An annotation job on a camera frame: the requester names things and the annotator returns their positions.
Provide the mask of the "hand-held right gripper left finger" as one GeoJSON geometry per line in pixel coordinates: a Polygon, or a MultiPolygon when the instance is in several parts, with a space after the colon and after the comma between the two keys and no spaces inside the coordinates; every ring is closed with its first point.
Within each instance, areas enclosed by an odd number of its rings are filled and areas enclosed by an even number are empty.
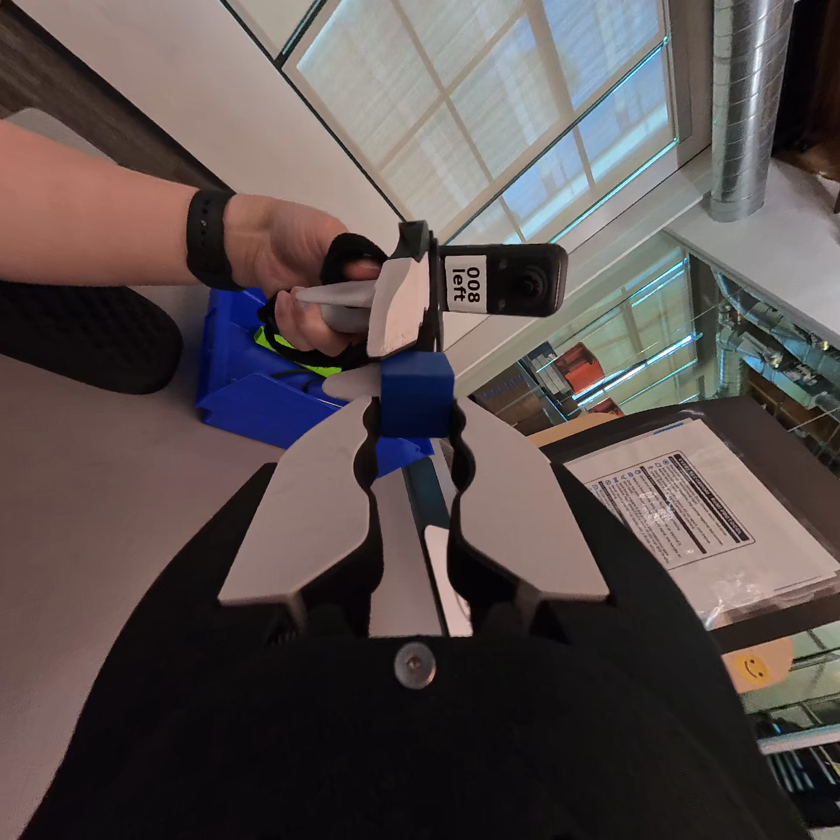
{"type": "Polygon", "coordinates": [[[380,400],[364,396],[289,447],[220,588],[221,606],[284,606],[301,632],[326,609],[352,635],[369,636],[384,574],[372,490],[380,414],[380,400]]]}

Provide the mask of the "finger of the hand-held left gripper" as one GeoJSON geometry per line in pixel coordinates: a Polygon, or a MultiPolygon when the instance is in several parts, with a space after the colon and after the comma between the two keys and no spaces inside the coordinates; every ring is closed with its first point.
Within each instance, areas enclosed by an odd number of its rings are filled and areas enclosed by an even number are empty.
{"type": "Polygon", "coordinates": [[[374,285],[366,352],[383,361],[417,342],[429,306],[428,256],[388,259],[374,285]]]}
{"type": "Polygon", "coordinates": [[[382,366],[365,366],[342,371],[327,377],[323,382],[323,393],[334,400],[351,403],[356,399],[382,396],[382,366]]]}

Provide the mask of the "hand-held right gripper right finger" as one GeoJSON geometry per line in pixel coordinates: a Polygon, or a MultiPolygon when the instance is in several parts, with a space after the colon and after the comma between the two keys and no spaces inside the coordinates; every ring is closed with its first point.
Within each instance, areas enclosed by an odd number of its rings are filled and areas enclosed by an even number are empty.
{"type": "Polygon", "coordinates": [[[449,441],[447,576],[471,632],[498,606],[530,629],[543,604],[606,602],[609,587],[539,448],[468,398],[453,404],[449,441]]]}

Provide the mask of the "blue cube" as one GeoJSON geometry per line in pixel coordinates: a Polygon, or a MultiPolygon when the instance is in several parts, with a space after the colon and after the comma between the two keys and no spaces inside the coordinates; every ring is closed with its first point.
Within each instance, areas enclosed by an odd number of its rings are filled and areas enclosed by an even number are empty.
{"type": "Polygon", "coordinates": [[[404,351],[381,363],[380,435],[446,438],[455,373],[445,353],[404,351]]]}

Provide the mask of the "blue plastic bin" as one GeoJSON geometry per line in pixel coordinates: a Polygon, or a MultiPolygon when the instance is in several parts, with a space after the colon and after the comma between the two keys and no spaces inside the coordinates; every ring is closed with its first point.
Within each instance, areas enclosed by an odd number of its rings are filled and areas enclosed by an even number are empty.
{"type": "Polygon", "coordinates": [[[344,406],[322,390],[323,377],[266,346],[258,290],[211,290],[204,321],[196,408],[226,432],[287,449],[344,406]]]}

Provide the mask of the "person's left forearm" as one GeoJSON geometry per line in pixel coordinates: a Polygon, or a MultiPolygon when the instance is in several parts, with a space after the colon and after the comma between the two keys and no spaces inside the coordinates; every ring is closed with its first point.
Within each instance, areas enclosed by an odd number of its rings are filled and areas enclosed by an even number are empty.
{"type": "Polygon", "coordinates": [[[186,218],[195,193],[3,121],[1,278],[41,286],[194,286],[186,218]]]}

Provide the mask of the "person's left hand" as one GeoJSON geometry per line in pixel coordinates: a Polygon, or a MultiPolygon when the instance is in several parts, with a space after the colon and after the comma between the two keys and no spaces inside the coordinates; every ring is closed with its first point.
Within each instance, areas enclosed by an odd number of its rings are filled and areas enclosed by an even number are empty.
{"type": "Polygon", "coordinates": [[[318,286],[329,247],[348,232],[316,208],[258,195],[235,195],[224,211],[224,241],[234,282],[274,298],[276,332],[300,351],[337,356],[365,335],[336,332],[319,307],[299,302],[302,288],[318,286]]]}

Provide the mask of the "lime green segmented bar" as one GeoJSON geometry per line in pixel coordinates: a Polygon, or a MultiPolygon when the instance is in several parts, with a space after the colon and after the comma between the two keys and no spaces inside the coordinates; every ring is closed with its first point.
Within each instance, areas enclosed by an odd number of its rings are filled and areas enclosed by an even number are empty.
{"type": "Polygon", "coordinates": [[[299,361],[298,350],[279,334],[268,335],[265,327],[260,327],[257,330],[255,342],[264,349],[278,355],[284,361],[295,365],[298,369],[308,371],[321,378],[328,378],[342,372],[342,369],[337,366],[321,366],[299,361]]]}

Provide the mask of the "orange box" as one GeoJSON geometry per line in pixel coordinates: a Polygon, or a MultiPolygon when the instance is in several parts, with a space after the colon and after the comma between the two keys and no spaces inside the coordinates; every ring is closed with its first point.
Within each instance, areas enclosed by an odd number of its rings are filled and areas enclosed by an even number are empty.
{"type": "Polygon", "coordinates": [[[581,413],[601,413],[611,417],[624,417],[625,413],[606,393],[616,374],[607,374],[595,354],[583,342],[564,351],[556,366],[572,390],[572,396],[581,413]]]}

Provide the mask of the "laminated instruction sheet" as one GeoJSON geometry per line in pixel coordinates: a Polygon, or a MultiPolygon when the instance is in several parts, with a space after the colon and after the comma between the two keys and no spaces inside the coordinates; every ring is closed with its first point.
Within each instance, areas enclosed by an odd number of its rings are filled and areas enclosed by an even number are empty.
{"type": "Polygon", "coordinates": [[[826,541],[699,419],[566,467],[658,559],[707,629],[838,584],[826,541]]]}

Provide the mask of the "white-framed glass window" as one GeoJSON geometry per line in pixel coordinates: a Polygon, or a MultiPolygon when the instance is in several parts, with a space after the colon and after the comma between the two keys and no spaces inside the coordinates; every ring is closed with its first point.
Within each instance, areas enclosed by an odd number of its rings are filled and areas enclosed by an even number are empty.
{"type": "Polygon", "coordinates": [[[686,155],[703,3],[223,5],[388,206],[454,245],[573,245],[686,155]]]}

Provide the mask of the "black wristband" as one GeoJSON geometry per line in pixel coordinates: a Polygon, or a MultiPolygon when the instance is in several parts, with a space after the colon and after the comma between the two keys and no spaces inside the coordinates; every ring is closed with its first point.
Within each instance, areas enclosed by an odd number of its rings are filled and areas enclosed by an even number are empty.
{"type": "Polygon", "coordinates": [[[211,290],[245,290],[235,282],[225,246],[224,215],[234,195],[199,190],[192,196],[186,212],[186,267],[199,283],[211,290]]]}

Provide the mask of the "silver round air duct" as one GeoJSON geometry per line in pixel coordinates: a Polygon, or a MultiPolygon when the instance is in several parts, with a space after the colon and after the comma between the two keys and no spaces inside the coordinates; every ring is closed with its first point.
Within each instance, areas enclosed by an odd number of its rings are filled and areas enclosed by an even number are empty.
{"type": "Polygon", "coordinates": [[[717,223],[764,204],[794,6],[713,4],[709,213],[717,223]]]}

